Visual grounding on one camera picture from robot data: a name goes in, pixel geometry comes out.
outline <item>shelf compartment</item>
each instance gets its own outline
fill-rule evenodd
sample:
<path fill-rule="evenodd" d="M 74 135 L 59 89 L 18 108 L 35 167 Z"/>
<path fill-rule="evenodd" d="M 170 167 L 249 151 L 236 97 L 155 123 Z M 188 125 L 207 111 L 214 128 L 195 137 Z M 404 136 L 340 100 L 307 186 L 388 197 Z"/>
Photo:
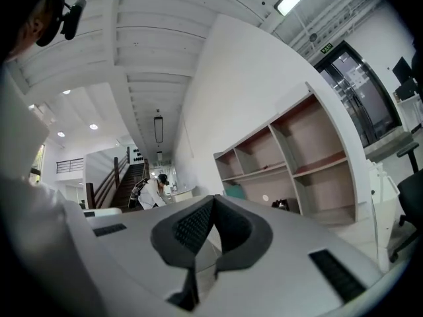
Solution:
<path fill-rule="evenodd" d="M 222 180 L 243 175 L 238 157 L 233 149 L 220 155 L 215 161 Z"/>
<path fill-rule="evenodd" d="M 267 126 L 237 145 L 234 150 L 244 174 L 258 172 L 285 162 Z"/>
<path fill-rule="evenodd" d="M 344 154 L 335 127 L 314 94 L 272 122 L 271 128 L 293 174 L 320 170 L 325 163 L 332 164 L 333 156 Z"/>
<path fill-rule="evenodd" d="M 346 160 L 345 152 L 340 151 L 329 157 L 322 158 L 321 160 L 318 160 L 310 164 L 306 164 L 305 166 L 298 168 L 295 171 L 293 177 L 300 177 L 300 176 L 312 174 L 314 172 L 318 172 L 318 171 L 336 166 L 337 164 L 340 164 L 346 161 L 347 160 Z"/>
<path fill-rule="evenodd" d="M 343 162 L 312 174 L 294 178 L 303 215 L 328 223 L 334 215 L 345 213 L 344 224 L 355 222 L 354 183 L 350 167 Z"/>
<path fill-rule="evenodd" d="M 267 168 L 262 168 L 260 170 L 255 171 L 255 172 L 251 172 L 250 174 L 233 176 L 233 177 L 230 177 L 230 178 L 225 178 L 222 181 L 227 182 L 227 181 L 242 180 L 242 179 L 251 178 L 252 176 L 261 177 L 261 176 L 265 176 L 269 172 L 273 172 L 273 171 L 274 171 L 273 174 L 277 174 L 277 172 L 285 172 L 286 171 L 286 163 L 285 162 L 276 163 L 274 165 L 268 166 Z"/>
<path fill-rule="evenodd" d="M 296 198 L 291 177 L 286 169 L 276 171 L 269 170 L 267 174 L 262 174 L 259 177 L 239 178 L 224 181 L 224 183 L 240 185 L 244 191 L 245 199 L 271 207 L 272 203 L 278 199 Z M 268 197 L 268 201 L 263 198 L 264 195 Z M 299 208 L 292 207 L 290 209 L 294 213 L 299 213 Z"/>

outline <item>green exit sign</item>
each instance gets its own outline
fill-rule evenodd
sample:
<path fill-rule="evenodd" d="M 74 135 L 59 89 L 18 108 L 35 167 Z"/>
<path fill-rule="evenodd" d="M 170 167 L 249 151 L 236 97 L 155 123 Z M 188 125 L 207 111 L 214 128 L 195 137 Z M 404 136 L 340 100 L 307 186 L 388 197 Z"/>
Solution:
<path fill-rule="evenodd" d="M 332 44 L 327 44 L 325 47 L 323 47 L 320 51 L 323 54 L 326 54 L 327 52 L 329 52 L 331 49 L 333 48 Z"/>

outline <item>glass door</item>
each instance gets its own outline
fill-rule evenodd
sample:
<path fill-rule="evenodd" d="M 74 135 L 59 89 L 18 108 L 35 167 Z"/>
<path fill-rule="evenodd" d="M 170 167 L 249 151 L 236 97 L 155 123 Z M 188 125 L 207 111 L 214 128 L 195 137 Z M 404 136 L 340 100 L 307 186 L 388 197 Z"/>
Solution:
<path fill-rule="evenodd" d="M 401 125 L 380 81 L 347 43 L 335 48 L 316 69 L 347 109 L 363 147 Z"/>

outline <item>white sleeve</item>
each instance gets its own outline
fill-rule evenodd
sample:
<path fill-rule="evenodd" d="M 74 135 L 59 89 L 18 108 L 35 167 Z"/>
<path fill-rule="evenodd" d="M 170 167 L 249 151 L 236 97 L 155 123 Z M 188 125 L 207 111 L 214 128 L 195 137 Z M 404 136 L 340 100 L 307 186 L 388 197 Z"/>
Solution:
<path fill-rule="evenodd" d="M 147 191 L 150 194 L 150 196 L 153 198 L 153 201 L 159 206 L 162 207 L 166 205 L 166 203 L 162 200 L 162 198 L 159 196 L 159 193 L 157 193 L 156 187 L 153 184 L 148 184 Z"/>

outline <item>black chair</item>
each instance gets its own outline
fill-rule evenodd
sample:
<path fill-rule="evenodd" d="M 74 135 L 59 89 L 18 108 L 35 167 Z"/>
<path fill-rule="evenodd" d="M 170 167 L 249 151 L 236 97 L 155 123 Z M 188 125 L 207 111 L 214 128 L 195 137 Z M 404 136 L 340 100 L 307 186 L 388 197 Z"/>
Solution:
<path fill-rule="evenodd" d="M 398 189 L 399 202 L 404 210 L 405 215 L 401 215 L 399 225 L 402 227 L 404 222 L 410 222 L 416 227 L 416 231 L 412 233 L 398 248 L 395 248 L 389 260 L 395 262 L 398 259 L 398 253 L 408 246 L 413 240 L 422 234 L 423 228 L 423 169 L 418 170 L 414 150 L 419 146 L 418 143 L 412 142 L 402 148 L 398 153 L 398 157 L 408 154 L 414 174 L 403 180 Z"/>

